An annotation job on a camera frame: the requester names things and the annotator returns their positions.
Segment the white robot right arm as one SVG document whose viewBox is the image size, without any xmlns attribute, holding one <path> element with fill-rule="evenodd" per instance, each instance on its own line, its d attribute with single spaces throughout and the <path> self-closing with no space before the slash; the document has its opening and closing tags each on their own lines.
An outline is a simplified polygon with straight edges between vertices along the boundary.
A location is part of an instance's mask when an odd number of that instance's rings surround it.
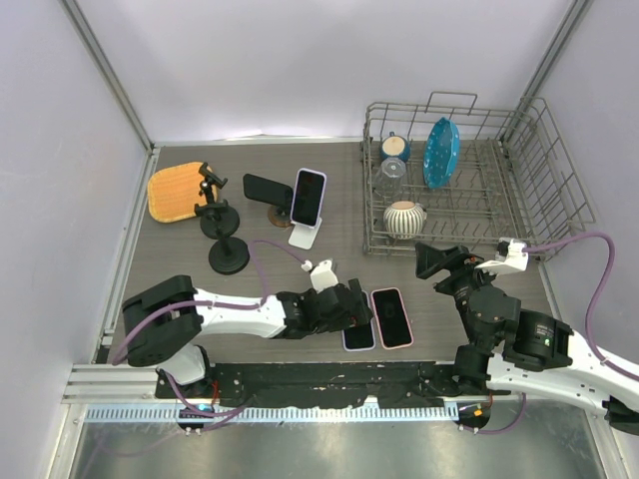
<svg viewBox="0 0 639 479">
<path fill-rule="evenodd" d="M 462 245 L 416 244 L 416 277 L 448 271 L 434 289 L 453 298 L 468 339 L 445 381 L 458 395 L 514 392 L 562 401 L 636 435 L 637 364 L 599 349 L 591 334 L 526 309 L 494 286 L 498 276 L 524 271 L 534 251 L 520 239 L 501 239 L 494 259 L 484 260 Z"/>
</svg>

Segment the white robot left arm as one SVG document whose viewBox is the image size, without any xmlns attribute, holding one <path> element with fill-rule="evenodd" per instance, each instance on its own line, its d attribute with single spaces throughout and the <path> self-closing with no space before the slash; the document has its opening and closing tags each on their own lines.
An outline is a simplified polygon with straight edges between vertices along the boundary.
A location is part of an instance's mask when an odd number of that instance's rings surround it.
<svg viewBox="0 0 639 479">
<path fill-rule="evenodd" d="M 112 363 L 154 366 L 193 398 L 205 396 L 213 384 L 208 356 L 194 344 L 199 336 L 303 339 L 365 326 L 373 317 L 356 279 L 321 291 L 245 297 L 196 288 L 188 275 L 173 276 L 125 300 L 122 314 L 126 336 Z"/>
</svg>

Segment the black phone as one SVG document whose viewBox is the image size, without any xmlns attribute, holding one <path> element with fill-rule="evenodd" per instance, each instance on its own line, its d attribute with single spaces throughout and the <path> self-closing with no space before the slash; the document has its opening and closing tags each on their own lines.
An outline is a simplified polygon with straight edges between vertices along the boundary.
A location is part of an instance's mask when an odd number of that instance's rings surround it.
<svg viewBox="0 0 639 479">
<path fill-rule="evenodd" d="M 247 199 L 289 209 L 293 202 L 293 189 L 285 184 L 275 182 L 252 174 L 243 176 L 244 195 Z"/>
</svg>

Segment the tall black phone stand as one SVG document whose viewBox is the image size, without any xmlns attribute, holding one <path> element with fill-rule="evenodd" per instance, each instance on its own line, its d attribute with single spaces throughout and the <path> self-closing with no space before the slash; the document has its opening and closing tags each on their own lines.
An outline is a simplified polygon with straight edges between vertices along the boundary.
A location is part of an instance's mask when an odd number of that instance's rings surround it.
<svg viewBox="0 0 639 479">
<path fill-rule="evenodd" d="M 232 275 L 244 269 L 250 260 L 247 243 L 233 234 L 227 238 L 215 239 L 209 250 L 211 268 L 223 275 Z"/>
</svg>

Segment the short black phone stand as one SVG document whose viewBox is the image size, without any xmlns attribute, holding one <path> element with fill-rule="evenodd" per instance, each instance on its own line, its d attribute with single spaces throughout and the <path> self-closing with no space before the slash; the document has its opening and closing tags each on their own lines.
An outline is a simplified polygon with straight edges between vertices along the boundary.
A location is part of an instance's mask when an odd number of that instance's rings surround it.
<svg viewBox="0 0 639 479">
<path fill-rule="evenodd" d="M 232 236 L 240 226 L 240 216 L 227 200 L 217 200 L 215 194 L 227 184 L 228 179 L 218 177 L 208 163 L 202 163 L 198 173 L 203 177 L 199 195 L 205 198 L 206 203 L 203 206 L 194 205 L 194 211 L 200 219 L 203 234 L 213 240 Z"/>
</svg>

